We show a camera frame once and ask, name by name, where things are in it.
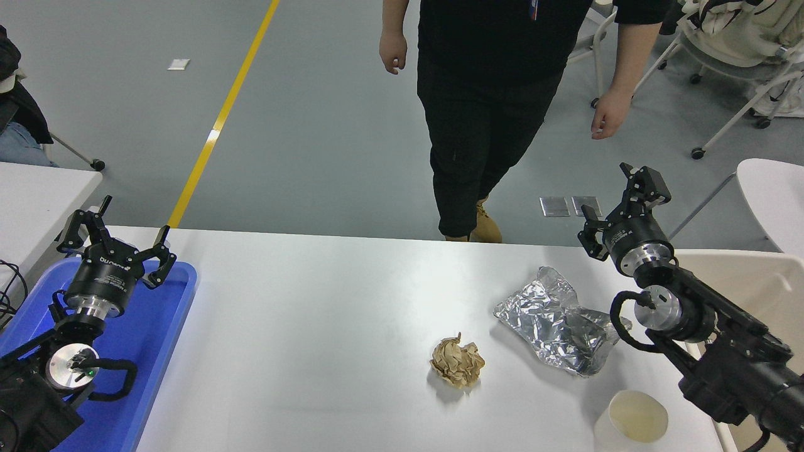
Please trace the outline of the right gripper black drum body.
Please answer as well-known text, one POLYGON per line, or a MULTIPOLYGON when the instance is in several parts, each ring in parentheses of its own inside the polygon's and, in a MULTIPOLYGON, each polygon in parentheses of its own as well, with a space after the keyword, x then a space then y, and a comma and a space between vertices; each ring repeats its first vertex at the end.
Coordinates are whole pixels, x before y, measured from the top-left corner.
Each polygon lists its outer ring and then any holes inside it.
POLYGON ((670 261, 673 246, 652 214, 626 215, 613 212, 603 231, 603 244, 618 272, 635 272, 651 261, 670 261))

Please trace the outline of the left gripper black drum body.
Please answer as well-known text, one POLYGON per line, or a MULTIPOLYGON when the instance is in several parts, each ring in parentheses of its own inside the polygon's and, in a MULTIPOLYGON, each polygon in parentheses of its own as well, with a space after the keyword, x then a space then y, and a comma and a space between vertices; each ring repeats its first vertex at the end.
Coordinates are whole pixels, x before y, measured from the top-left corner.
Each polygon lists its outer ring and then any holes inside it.
POLYGON ((129 244, 112 246, 92 244, 84 250, 84 259, 64 294, 69 307, 77 307, 82 298, 96 297, 115 307, 127 307, 137 280, 144 275, 141 261, 130 261, 138 250, 129 244))

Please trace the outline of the standing person's left hand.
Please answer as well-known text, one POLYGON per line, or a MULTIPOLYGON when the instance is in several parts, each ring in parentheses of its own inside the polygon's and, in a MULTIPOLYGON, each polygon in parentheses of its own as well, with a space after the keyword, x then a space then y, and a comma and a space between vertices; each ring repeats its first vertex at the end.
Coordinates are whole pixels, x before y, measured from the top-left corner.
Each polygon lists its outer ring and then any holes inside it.
POLYGON ((611 88, 597 101, 590 129, 592 140, 617 134, 631 110, 633 97, 631 89, 611 88))

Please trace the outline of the standing person's right hand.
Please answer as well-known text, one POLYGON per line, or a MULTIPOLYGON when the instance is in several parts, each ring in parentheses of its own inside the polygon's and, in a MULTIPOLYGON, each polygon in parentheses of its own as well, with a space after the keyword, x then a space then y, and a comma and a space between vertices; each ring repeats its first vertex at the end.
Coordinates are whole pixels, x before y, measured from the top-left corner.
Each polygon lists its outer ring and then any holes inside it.
POLYGON ((379 57, 387 73, 399 75, 405 69, 407 51, 407 40, 402 32, 382 32, 379 40, 379 57))

